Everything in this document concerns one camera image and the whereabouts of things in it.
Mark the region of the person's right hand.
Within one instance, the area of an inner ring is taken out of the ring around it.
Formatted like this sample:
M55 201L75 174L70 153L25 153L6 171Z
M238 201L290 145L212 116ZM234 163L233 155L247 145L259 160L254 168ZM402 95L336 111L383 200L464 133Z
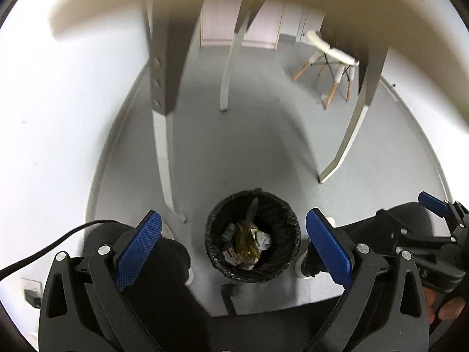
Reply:
M435 318L439 320L455 320L459 317L464 307L466 306L466 301L462 296L450 299L446 304L444 304L438 312L434 311L434 303L437 299L437 292L433 291L431 288L423 287L424 297L427 306L427 316L429 324L432 324Z

